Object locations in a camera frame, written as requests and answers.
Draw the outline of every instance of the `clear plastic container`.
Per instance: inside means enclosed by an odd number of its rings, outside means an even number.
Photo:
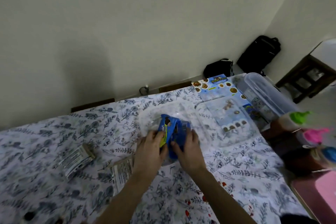
[[[248,113],[231,96],[200,103],[196,110],[214,147],[231,146],[260,135]]]
[[[238,83],[237,88],[269,123],[285,113],[300,111],[293,101],[260,74],[248,73]]]
[[[191,129],[194,129],[199,136],[200,147],[203,152],[209,148],[210,136],[205,129],[195,106],[190,101],[173,101],[163,105],[151,106],[139,113],[138,122],[142,136],[146,136],[149,130],[157,130],[161,121],[161,114],[179,118],[190,122]],[[169,157],[163,163],[163,166],[169,165],[176,160]]]

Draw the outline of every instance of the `wooden furniture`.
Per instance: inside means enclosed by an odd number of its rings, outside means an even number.
[[[85,110],[85,109],[88,109],[88,108],[93,108],[93,107],[100,106],[100,105],[106,105],[106,104],[113,103],[113,102],[114,102],[114,98],[109,98],[109,99],[106,99],[106,100],[102,100],[102,101],[98,101],[98,102],[94,102],[94,103],[90,103],[90,104],[86,104],[86,105],[73,107],[73,108],[71,108],[71,112],[78,112],[78,111],[81,111],[81,110]]]
[[[161,87],[161,88],[159,88],[159,92],[163,93],[163,92],[168,92],[168,91],[172,91],[172,90],[178,90],[178,89],[188,87],[188,86],[191,86],[191,81],[181,82],[181,83],[178,83],[178,84]]]
[[[311,78],[307,73],[313,69],[318,69],[323,75],[317,80]],[[304,79],[307,85],[306,88],[299,85],[298,80]],[[315,58],[311,54],[305,56],[294,68],[292,68],[279,82],[276,86],[278,88],[284,86],[286,83],[292,85],[301,94],[293,99],[294,103],[301,102],[305,97],[314,97],[326,86],[336,80],[336,71]]]

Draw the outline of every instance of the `black suitcase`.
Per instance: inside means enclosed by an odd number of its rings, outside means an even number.
[[[260,35],[240,56],[237,65],[245,72],[263,75],[262,70],[280,52],[279,40]]]

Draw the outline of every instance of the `floral tablecloth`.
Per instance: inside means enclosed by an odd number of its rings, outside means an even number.
[[[29,211],[36,213],[34,223],[53,224],[58,218],[64,224],[93,222],[113,194],[107,165],[135,152],[139,112],[179,99],[195,105],[202,102],[191,86],[0,132],[1,223],[19,223]],[[211,139],[222,140],[213,131]],[[55,164],[83,142],[94,146],[97,158],[65,182],[54,171]],[[307,215],[279,171],[281,159],[260,134],[231,146],[209,147],[203,155],[218,183],[257,223],[280,223],[279,216],[284,213]],[[217,222],[206,198],[178,162],[159,170],[131,220]]]

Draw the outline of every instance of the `person's right hand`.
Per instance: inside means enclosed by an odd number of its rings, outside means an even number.
[[[198,135],[195,130],[187,130],[183,152],[174,141],[170,144],[176,153],[183,170],[186,171],[191,178],[197,175],[200,171],[207,170],[199,145]]]

